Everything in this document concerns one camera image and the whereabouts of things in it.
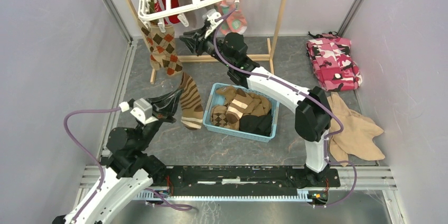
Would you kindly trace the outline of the brown striped sock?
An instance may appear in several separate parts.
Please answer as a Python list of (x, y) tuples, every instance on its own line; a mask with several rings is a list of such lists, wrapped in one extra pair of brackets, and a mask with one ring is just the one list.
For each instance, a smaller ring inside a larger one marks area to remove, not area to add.
[(244, 114), (250, 114), (260, 104), (259, 99), (254, 99), (250, 94), (238, 88), (236, 95), (227, 107), (226, 119), (235, 124)]
[(196, 82), (189, 74), (183, 72), (179, 88), (182, 90), (180, 97), (181, 123), (189, 130), (201, 129), (204, 110)]

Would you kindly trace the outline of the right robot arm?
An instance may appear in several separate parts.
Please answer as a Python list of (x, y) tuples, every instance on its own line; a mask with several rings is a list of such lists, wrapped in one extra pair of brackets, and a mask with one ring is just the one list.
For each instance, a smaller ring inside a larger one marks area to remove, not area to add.
[(324, 90), (300, 87), (270, 73), (248, 56), (242, 34), (230, 32), (218, 39), (217, 33), (229, 16), (211, 10), (203, 27), (184, 32), (180, 40), (192, 53), (206, 53), (226, 65), (233, 83), (258, 91), (294, 113), (295, 131), (305, 140), (305, 179), (312, 186), (320, 185), (330, 168), (327, 140), (334, 117)]

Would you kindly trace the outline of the pink patterned sock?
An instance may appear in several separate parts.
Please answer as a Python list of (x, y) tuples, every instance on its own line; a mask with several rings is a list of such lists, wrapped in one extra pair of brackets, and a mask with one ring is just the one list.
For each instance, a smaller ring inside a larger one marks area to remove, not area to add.
[(221, 26), (221, 33), (227, 35), (230, 32), (244, 34), (247, 30), (247, 21), (239, 7), (239, 0), (224, 0), (215, 3), (215, 9), (221, 14), (226, 15), (235, 10)]

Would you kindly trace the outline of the beige cloth on floor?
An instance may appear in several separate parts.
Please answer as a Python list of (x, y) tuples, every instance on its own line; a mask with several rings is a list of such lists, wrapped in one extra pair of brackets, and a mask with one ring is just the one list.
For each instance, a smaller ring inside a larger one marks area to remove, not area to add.
[(385, 159), (384, 153), (374, 143), (374, 138), (384, 133), (371, 118), (350, 109), (342, 98), (333, 92), (328, 97), (332, 112), (343, 123), (344, 130), (331, 136), (329, 150), (342, 166), (347, 166), (349, 155), (365, 161)]

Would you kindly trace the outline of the beige argyle sock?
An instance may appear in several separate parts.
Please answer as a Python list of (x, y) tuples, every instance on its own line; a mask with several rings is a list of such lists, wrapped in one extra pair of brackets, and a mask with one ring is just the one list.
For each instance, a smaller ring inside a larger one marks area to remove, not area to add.
[(138, 18), (137, 19), (137, 24), (138, 27), (140, 28), (142, 37), (144, 39), (144, 42), (146, 44), (146, 47), (150, 53), (150, 65), (151, 67), (155, 70), (155, 63), (153, 61), (153, 57), (152, 57), (152, 39), (151, 39), (151, 35), (150, 35), (150, 31), (148, 30), (148, 28), (146, 27), (146, 25)]
[(166, 25), (165, 32), (152, 25), (147, 40), (150, 44), (150, 64), (154, 70), (165, 69), (168, 76), (183, 71), (176, 52), (175, 30), (172, 25)]

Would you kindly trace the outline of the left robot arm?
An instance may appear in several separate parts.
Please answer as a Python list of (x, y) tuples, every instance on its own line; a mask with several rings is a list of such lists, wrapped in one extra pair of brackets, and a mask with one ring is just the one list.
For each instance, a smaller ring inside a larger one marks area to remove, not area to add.
[(144, 151), (163, 123), (176, 121), (182, 93), (178, 89), (159, 97), (131, 99), (109, 110), (130, 112), (137, 126), (110, 131), (106, 144), (110, 157), (103, 164), (96, 162), (99, 179), (70, 213), (55, 217), (53, 223), (111, 223), (140, 192), (165, 181), (166, 165)]

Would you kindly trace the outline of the pink camouflage bag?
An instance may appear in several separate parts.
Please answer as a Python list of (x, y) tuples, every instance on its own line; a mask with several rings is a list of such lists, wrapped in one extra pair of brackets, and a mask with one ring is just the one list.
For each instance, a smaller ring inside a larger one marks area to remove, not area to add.
[(358, 89), (363, 79), (351, 57), (351, 40), (337, 32), (308, 35), (307, 56), (320, 86), (336, 92)]

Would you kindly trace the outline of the green striped sock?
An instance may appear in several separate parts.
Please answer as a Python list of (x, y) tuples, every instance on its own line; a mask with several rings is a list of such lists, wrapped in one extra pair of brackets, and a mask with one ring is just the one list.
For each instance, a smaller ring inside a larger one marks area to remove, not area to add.
[(154, 0), (146, 0), (147, 14), (155, 13), (155, 2)]

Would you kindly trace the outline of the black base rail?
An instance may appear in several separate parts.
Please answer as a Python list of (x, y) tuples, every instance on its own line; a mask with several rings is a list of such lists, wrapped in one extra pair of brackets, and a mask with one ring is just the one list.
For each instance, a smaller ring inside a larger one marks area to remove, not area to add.
[(314, 174), (304, 166), (168, 166), (152, 189), (168, 190), (171, 196), (293, 196), (301, 189), (338, 188), (337, 169), (326, 167)]

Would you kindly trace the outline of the light blue plastic basket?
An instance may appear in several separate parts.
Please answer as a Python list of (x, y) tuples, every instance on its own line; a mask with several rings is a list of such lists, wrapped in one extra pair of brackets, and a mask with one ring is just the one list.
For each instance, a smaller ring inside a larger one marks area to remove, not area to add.
[(221, 95), (216, 94), (215, 91), (218, 90), (219, 88), (225, 87), (225, 86), (233, 86), (233, 85), (228, 85), (228, 84), (224, 84), (224, 83), (215, 83), (211, 89), (207, 107), (204, 110), (204, 114), (203, 114), (203, 124), (207, 128), (207, 130), (216, 132), (216, 133), (232, 135), (235, 137), (241, 137), (241, 138), (252, 139), (255, 141), (261, 141), (261, 142), (265, 142), (265, 143), (269, 142), (272, 138), (274, 138), (276, 135), (276, 129), (277, 129), (279, 102), (268, 97), (267, 95), (265, 95), (259, 91), (246, 89), (241, 86), (233, 86), (233, 87), (241, 88), (242, 90), (244, 90), (246, 92), (253, 92), (255, 94), (264, 96), (272, 103), (272, 132), (271, 132), (271, 135), (270, 136), (261, 136), (261, 135), (257, 135), (257, 134), (250, 134), (250, 133), (245, 133), (245, 132), (241, 132), (238, 130), (232, 130), (232, 129), (227, 129), (227, 128), (211, 125), (210, 115), (211, 115), (212, 107), (215, 105), (223, 105), (225, 102), (225, 98)]

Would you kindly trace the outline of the black garment in basket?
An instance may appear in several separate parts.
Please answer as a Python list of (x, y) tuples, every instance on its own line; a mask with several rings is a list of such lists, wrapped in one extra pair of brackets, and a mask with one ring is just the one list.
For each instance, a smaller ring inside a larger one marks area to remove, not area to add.
[(272, 132), (272, 116), (271, 114), (243, 116), (239, 121), (239, 130), (250, 134), (270, 136)]

